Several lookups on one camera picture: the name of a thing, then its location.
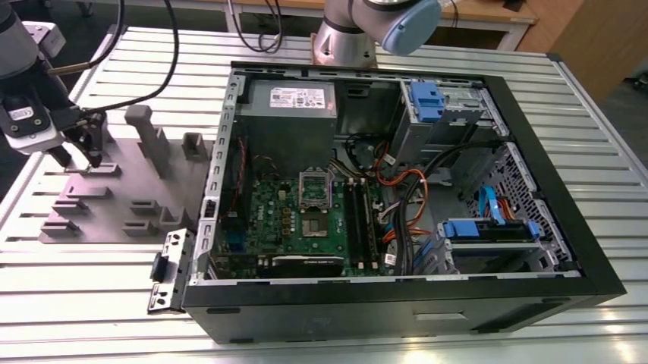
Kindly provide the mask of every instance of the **slotted metal surface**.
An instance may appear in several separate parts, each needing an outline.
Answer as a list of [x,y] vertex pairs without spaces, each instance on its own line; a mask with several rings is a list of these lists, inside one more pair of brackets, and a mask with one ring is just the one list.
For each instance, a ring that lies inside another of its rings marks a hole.
[[[266,58],[228,33],[182,32],[178,74],[149,101],[169,138],[214,138],[233,60],[310,62],[310,40],[289,38]],[[169,30],[131,28],[75,89],[99,106],[155,89],[172,59]],[[575,309],[512,334],[220,346],[188,315],[150,317],[149,267],[161,244],[45,245],[41,225],[67,176],[31,157],[0,208],[0,362],[646,362],[648,359],[648,192],[646,171],[568,72],[544,55],[427,47],[411,57],[379,52],[383,68],[506,77],[628,294]],[[134,137],[123,110],[111,132]]]

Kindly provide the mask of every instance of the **side panel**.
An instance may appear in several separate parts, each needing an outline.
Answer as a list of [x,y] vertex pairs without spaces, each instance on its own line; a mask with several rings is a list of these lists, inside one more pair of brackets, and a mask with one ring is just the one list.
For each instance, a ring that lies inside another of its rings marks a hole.
[[566,310],[583,299],[512,298],[193,307],[188,312],[210,337],[226,344],[515,331]]
[[550,203],[550,210],[563,230],[586,277],[592,279],[602,294],[624,294],[626,289],[608,258],[588,227],[586,218],[571,197],[556,167],[547,155],[536,133],[527,121],[507,82],[502,77],[484,77],[496,106],[511,129],[523,159],[539,186],[540,196]]

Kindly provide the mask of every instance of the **black computer chassis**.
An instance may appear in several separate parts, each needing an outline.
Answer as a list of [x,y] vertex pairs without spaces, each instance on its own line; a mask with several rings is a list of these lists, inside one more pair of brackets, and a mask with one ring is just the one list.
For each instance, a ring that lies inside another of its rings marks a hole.
[[[318,71],[399,74],[481,80],[511,130],[514,141],[551,206],[578,262],[580,278],[403,280],[399,283],[238,284],[186,286],[182,307],[217,342],[332,340],[484,334],[515,331],[575,307],[595,306],[626,293],[595,235],[567,190],[550,156],[503,77],[424,71],[359,70],[294,64],[233,62],[233,67],[272,67],[277,74],[242,73],[250,79],[289,80],[282,69],[302,77]],[[429,325],[412,323],[428,317]],[[475,325],[453,329],[443,314],[471,317]]]

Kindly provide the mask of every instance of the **motherboard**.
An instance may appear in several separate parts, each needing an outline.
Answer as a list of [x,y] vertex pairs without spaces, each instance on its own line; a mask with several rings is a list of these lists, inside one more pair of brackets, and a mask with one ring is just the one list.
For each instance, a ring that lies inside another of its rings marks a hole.
[[226,232],[229,252],[212,255],[218,278],[381,275],[379,192],[365,180],[332,181],[324,172],[256,180],[248,230]]

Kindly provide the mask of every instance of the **blue cable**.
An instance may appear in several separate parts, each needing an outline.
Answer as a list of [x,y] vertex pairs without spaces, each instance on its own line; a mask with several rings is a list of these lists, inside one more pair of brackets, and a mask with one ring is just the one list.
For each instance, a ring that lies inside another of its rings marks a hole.
[[503,218],[503,213],[500,211],[500,206],[498,205],[498,195],[496,190],[492,186],[483,186],[479,190],[479,215],[484,216],[484,212],[487,211],[487,204],[491,208],[493,218],[498,221],[498,224],[507,225],[507,221]]

